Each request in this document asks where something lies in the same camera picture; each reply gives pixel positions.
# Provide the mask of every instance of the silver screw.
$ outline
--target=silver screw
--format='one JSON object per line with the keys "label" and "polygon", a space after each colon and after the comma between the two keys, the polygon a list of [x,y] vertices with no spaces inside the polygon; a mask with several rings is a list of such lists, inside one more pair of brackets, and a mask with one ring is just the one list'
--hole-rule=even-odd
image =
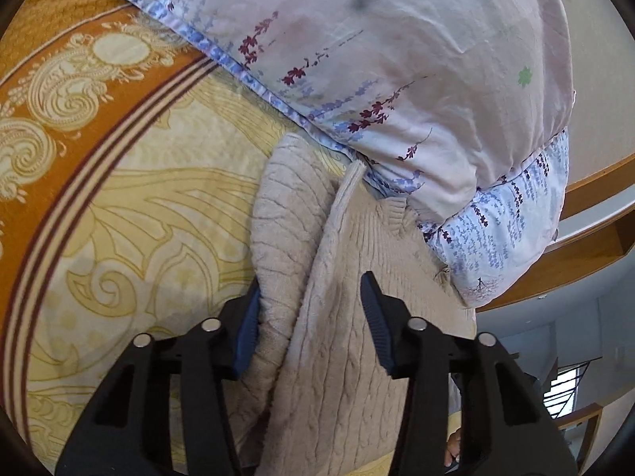
{"label": "silver screw", "polygon": [[212,332],[220,329],[220,320],[218,319],[207,319],[201,324],[202,330],[207,332]]}
{"label": "silver screw", "polygon": [[408,321],[408,327],[415,331],[423,331],[426,327],[428,327],[428,323],[421,317],[412,317]]}
{"label": "silver screw", "polygon": [[478,341],[486,347],[494,347],[496,345],[496,337],[489,332],[484,332],[478,336]]}
{"label": "silver screw", "polygon": [[135,347],[147,347],[148,345],[150,345],[151,341],[152,337],[146,332],[142,332],[141,334],[138,334],[134,338],[134,340],[132,340],[132,343],[135,345]]}

